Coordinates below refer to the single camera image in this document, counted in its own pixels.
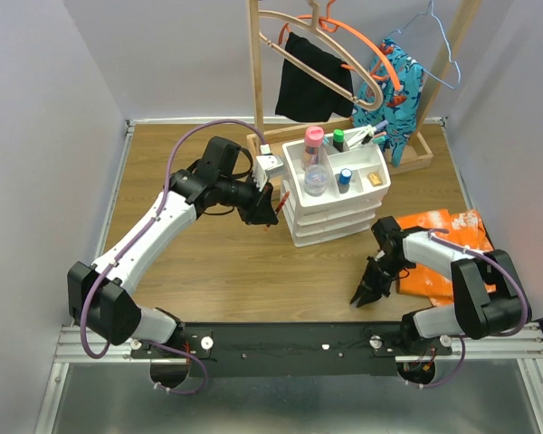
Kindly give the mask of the red pen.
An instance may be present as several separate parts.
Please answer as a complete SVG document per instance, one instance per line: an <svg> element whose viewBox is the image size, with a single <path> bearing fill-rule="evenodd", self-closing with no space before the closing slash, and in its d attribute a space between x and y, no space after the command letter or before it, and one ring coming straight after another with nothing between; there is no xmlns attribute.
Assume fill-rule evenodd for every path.
<svg viewBox="0 0 543 434"><path fill-rule="evenodd" d="M280 202L276 206L274 213L275 213L275 221L273 223L269 223L264 227L264 231L268 231L271 226L276 225L279 222L279 215L281 212L281 209L284 207L285 203L288 201L289 197L291 195L291 192L284 193L282 198L280 199Z"/></svg>

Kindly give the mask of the black green highlighter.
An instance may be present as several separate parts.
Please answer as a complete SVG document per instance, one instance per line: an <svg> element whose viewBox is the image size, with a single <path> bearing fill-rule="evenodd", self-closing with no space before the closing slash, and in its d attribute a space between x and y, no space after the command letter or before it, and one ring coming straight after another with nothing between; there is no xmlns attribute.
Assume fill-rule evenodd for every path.
<svg viewBox="0 0 543 434"><path fill-rule="evenodd" d="M339 153L344 151L344 144L345 144L345 134L344 131L341 129L335 129L333 131L332 136L332 145L335 149L339 151Z"/></svg>

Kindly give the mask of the purple cap marker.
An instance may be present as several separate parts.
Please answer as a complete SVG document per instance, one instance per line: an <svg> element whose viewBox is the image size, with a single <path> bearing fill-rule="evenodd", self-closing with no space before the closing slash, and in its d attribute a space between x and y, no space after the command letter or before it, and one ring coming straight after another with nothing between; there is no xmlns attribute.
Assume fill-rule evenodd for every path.
<svg viewBox="0 0 543 434"><path fill-rule="evenodd" d="M367 125L362 127L348 142L350 146L359 146L364 142L365 139L370 141L378 133L381 133L385 130L388 124L387 120L383 120L376 124L375 126Z"/></svg>

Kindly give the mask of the blue cap marker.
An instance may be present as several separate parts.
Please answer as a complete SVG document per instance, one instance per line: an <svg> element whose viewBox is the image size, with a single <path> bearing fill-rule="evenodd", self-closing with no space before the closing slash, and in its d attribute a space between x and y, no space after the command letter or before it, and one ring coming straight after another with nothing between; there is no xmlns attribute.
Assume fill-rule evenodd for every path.
<svg viewBox="0 0 543 434"><path fill-rule="evenodd" d="M378 135L378 136L374 136L372 137L371 141L375 144L381 144L381 143L384 143L386 141L386 135Z"/></svg>

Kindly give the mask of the blue cap clear tube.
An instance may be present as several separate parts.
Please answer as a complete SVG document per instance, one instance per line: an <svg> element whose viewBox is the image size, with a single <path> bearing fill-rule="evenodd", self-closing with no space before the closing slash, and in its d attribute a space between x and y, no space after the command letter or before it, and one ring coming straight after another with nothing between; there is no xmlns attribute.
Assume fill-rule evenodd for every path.
<svg viewBox="0 0 543 434"><path fill-rule="evenodd" d="M338 190L341 194L347 193L349 191L350 183L352 178L352 171L344 168L338 174Z"/></svg>

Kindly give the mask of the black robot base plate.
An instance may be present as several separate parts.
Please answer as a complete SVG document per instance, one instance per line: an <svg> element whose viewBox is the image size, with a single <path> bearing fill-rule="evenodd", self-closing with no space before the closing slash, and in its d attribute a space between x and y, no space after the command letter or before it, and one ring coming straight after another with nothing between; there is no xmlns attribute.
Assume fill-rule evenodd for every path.
<svg viewBox="0 0 543 434"><path fill-rule="evenodd" d="M427 363L452 354L439 338L409 339L397 321L328 323L193 322L176 330L174 347L197 357L134 344L131 357L149 359L155 381L367 374L395 376L403 363Z"/></svg>

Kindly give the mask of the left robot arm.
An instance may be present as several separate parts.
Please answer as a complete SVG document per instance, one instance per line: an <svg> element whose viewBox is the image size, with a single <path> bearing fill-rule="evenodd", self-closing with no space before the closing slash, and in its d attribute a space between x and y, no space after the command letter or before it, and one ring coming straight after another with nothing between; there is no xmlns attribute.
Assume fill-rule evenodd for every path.
<svg viewBox="0 0 543 434"><path fill-rule="evenodd" d="M249 170L235 172L238 156L247 152L229 139L212 137L201 158L167 175L150 209L114 247L90 265L78 261L71 267L69 311L83 333L91 330L112 345L130 338L151 341L164 357L181 350L179 319L140 307L132 296L162 251L213 206L234 208L247 225L277 224L271 180L284 172L284 163L264 154L249 160Z"/></svg>

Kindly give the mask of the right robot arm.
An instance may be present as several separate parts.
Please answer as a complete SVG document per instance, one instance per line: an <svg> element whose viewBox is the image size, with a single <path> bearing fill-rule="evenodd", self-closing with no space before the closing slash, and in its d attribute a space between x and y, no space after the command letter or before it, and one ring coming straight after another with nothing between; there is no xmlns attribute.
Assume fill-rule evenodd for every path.
<svg viewBox="0 0 543 434"><path fill-rule="evenodd" d="M453 302L403 315L400 347L419 354L442 335L479 340L511 336L531 319L531 308L510 255L481 251L440 237L445 229L420 226L403 229L391 216L372 227L379 246L367 258L350 304L362 307L390 294L403 271L422 265L450 280Z"/></svg>

